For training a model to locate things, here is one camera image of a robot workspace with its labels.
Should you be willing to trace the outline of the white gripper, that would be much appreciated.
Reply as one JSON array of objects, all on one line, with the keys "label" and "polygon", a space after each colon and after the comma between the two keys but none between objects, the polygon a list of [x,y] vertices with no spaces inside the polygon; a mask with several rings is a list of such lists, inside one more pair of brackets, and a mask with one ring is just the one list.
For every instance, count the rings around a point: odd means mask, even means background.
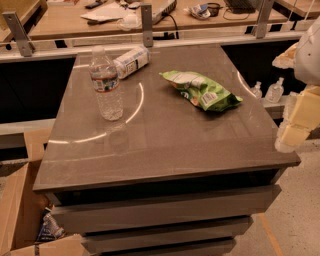
[{"label": "white gripper", "polygon": [[[290,123],[305,129],[294,127]],[[319,125],[320,87],[308,85],[299,94],[291,92],[286,98],[275,148],[282,153],[295,151],[310,135],[308,130],[314,130]]]}]

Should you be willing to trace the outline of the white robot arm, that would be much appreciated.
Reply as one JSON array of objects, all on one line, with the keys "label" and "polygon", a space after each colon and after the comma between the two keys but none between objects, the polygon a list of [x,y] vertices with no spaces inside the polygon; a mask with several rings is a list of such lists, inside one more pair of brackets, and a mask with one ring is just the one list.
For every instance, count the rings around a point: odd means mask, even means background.
[{"label": "white robot arm", "polygon": [[287,97],[275,141],[279,152],[291,153],[320,125],[320,17],[272,65],[293,68],[295,78],[306,84],[300,93]]}]

